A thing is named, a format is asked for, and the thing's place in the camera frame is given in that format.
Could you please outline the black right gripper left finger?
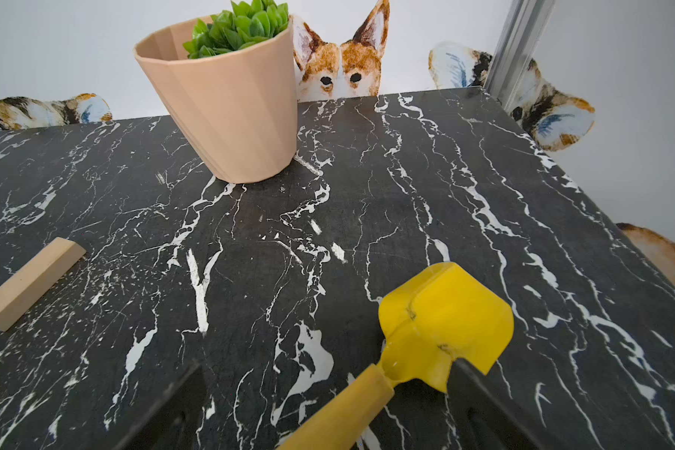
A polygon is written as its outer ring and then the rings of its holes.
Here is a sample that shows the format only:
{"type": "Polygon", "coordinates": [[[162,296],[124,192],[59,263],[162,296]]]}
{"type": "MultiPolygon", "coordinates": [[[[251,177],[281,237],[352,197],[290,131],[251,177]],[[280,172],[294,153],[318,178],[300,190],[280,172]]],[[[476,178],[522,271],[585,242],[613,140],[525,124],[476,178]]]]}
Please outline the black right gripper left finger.
{"type": "Polygon", "coordinates": [[[114,449],[191,449],[207,396],[202,366],[196,361],[123,430],[114,449]]]}

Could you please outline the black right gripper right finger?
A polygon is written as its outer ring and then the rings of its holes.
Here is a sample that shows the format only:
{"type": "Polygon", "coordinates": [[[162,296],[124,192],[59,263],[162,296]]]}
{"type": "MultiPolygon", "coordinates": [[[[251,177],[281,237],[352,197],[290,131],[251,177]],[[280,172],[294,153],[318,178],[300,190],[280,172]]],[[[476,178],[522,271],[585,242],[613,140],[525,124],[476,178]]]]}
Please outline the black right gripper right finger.
{"type": "Polygon", "coordinates": [[[546,433],[465,359],[455,361],[448,403],[462,449],[544,449],[546,433]]]}

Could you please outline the natural wood block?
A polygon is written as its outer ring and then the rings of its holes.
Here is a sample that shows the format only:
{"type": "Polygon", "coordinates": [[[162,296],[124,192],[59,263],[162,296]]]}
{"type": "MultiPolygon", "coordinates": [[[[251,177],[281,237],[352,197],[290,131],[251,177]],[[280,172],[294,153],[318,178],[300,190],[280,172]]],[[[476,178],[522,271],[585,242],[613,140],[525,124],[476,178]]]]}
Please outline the natural wood block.
{"type": "Polygon", "coordinates": [[[86,250],[56,238],[0,286],[0,331],[6,332],[67,274],[86,250]]]}

